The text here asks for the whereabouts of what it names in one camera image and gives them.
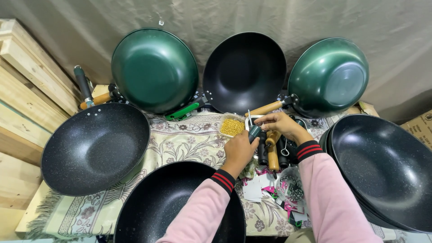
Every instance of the person's left hand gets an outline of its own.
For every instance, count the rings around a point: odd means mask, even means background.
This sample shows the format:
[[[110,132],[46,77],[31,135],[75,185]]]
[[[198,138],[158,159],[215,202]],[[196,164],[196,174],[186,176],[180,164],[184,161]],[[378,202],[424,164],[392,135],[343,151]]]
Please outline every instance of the person's left hand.
[[[244,167],[250,162],[259,144],[259,137],[255,138],[250,144],[248,133],[247,130],[243,130],[242,133],[231,138],[224,146],[226,161],[221,169],[228,172],[234,179],[240,175]]]

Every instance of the floral tablecloth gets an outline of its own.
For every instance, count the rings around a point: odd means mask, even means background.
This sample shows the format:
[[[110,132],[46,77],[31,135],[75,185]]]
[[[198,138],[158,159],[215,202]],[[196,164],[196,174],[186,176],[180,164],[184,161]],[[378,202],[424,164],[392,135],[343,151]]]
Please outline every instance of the floral tablecloth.
[[[306,119],[315,140],[341,116]],[[223,146],[227,138],[218,133],[221,114],[201,112],[182,122],[166,121],[159,115],[147,114],[147,117],[151,127],[150,143],[134,171],[111,188],[88,196],[70,197],[50,192],[39,207],[43,213],[29,224],[30,238],[44,236],[67,240],[113,234],[120,209],[131,190],[154,169],[180,160],[200,161],[215,168],[224,163]],[[248,236],[288,236],[294,232],[287,212],[273,199],[263,196],[261,203],[243,199],[240,181],[236,182],[235,190],[245,211]]]

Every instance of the green wok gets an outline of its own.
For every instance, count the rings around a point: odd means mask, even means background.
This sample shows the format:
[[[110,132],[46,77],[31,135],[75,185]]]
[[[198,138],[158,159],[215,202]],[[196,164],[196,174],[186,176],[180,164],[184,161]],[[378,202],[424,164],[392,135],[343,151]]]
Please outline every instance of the green wok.
[[[175,35],[143,28],[127,34],[111,60],[115,85],[131,104],[156,114],[186,105],[198,87],[192,52]]]
[[[264,115],[286,104],[302,116],[330,117],[346,111],[364,93],[369,64],[350,40],[321,40],[297,60],[288,79],[288,98],[251,111]]]

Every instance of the wooden handle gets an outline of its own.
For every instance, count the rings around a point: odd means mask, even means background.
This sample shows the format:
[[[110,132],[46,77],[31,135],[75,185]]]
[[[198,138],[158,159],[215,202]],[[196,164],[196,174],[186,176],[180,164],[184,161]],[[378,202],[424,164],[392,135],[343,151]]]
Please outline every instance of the wooden handle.
[[[100,104],[103,104],[103,103],[105,103],[107,101],[110,101],[111,99],[112,98],[110,96],[110,93],[106,93],[106,94],[103,94],[103,95],[99,95],[98,97],[95,97],[93,99],[93,102],[95,103],[95,105],[100,105]],[[83,110],[87,109],[87,104],[85,102],[83,102],[83,103],[80,104],[80,107]]]
[[[270,134],[267,132],[266,145],[270,144],[270,147],[274,147],[280,136],[282,136],[282,134],[278,131],[272,131]]]
[[[268,159],[269,159],[269,169],[279,171],[279,161],[277,159],[277,149],[276,146],[267,149]]]
[[[274,111],[276,109],[279,109],[281,107],[282,107],[282,102],[280,100],[278,100],[276,102],[262,106],[260,108],[253,110],[253,111],[250,111],[250,112],[251,112],[251,115],[265,115],[265,114],[267,114],[271,111]]]

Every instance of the fabric fringe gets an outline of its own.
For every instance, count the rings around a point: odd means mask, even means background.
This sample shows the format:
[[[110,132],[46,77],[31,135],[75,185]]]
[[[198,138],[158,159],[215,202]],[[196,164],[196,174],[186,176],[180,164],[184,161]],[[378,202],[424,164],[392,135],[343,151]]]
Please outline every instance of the fabric fringe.
[[[41,204],[36,208],[36,213],[39,213],[39,216],[27,224],[27,227],[30,231],[24,236],[26,240],[53,239],[54,243],[67,243],[71,241],[83,240],[82,237],[68,240],[59,239],[44,232],[45,225],[48,222],[60,198],[61,194],[50,189],[46,197],[42,200]]]

